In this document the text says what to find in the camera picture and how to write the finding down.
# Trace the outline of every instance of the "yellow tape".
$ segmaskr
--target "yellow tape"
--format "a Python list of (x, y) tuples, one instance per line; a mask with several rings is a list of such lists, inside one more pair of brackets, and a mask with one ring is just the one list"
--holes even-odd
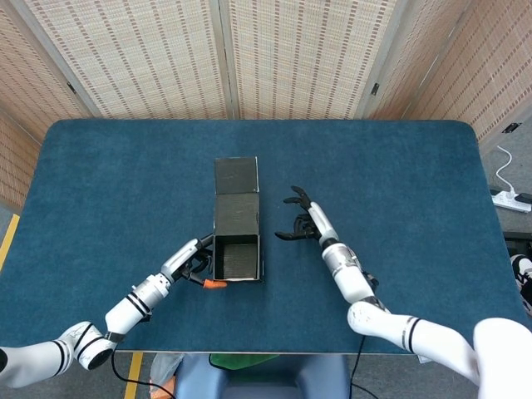
[(2, 271), (7, 252), (9, 251), (9, 247), (11, 247), (11, 242), (13, 241), (13, 236), (17, 230), (19, 219), (20, 218), (17, 214), (13, 215), (11, 222), (9, 222), (9, 226), (7, 227), (6, 235), (3, 236), (2, 247), (0, 247), (0, 271)]
[[(130, 375), (128, 379), (138, 380), (140, 375), (140, 365), (142, 364), (142, 352), (133, 352), (133, 357), (131, 358), (130, 365)], [(135, 399), (136, 397), (136, 388), (138, 384), (133, 382), (128, 382), (126, 385), (126, 394), (124, 399)]]

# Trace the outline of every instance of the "woven screen panel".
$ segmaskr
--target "woven screen panel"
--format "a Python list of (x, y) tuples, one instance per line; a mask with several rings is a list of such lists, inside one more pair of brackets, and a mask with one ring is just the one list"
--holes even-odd
[(243, 119), (353, 118), (395, 0), (229, 0)]
[(27, 0), (101, 114), (225, 118), (208, 0)]
[(0, 115), (0, 201), (21, 209), (37, 165), (39, 145)]
[(401, 119), (468, 0), (418, 0), (412, 23), (394, 41), (381, 87), (366, 109), (372, 119)]
[(464, 121), (481, 141), (532, 105), (532, 3), (474, 0), (466, 18), (411, 118)]
[(0, 7), (0, 107), (42, 140), (59, 119), (86, 116)]

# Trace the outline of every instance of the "blue table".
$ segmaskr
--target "blue table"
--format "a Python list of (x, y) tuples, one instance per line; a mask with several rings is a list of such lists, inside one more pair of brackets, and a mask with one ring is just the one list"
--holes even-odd
[[(104, 316), (184, 242), (213, 228), (214, 159), (259, 158), (264, 282), (185, 281), (121, 349), (356, 352), (348, 304), (312, 241), (273, 236), (302, 186), (394, 312), (468, 339), (526, 323), (472, 129), (454, 121), (61, 121), (48, 132), (0, 276), (3, 346)], [(401, 352), (369, 339), (365, 352)]]

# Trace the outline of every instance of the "white cable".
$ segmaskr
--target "white cable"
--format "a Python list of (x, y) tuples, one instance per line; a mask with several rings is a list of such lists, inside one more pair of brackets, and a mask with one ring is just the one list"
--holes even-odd
[(508, 160), (508, 162), (506, 162), (504, 165), (502, 165), (496, 172), (495, 172), (495, 175), (501, 179), (502, 181), (504, 181), (509, 187), (510, 187), (510, 193), (515, 195), (515, 190), (514, 190), (514, 186), (508, 181), (508, 180), (505, 180), (504, 178), (500, 177), (499, 175), (499, 172), (501, 172), (506, 166), (508, 166), (509, 164), (512, 163), (512, 154), (505, 150), (504, 148), (502, 148), (500, 145), (497, 146), (497, 148), (503, 152), (505, 152), (506, 154), (508, 154), (508, 156), (510, 157), (510, 159)]

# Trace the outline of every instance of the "black box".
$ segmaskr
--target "black box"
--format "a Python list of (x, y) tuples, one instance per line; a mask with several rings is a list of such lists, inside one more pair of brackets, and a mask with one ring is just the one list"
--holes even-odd
[(260, 280), (257, 158), (215, 161), (214, 279)]

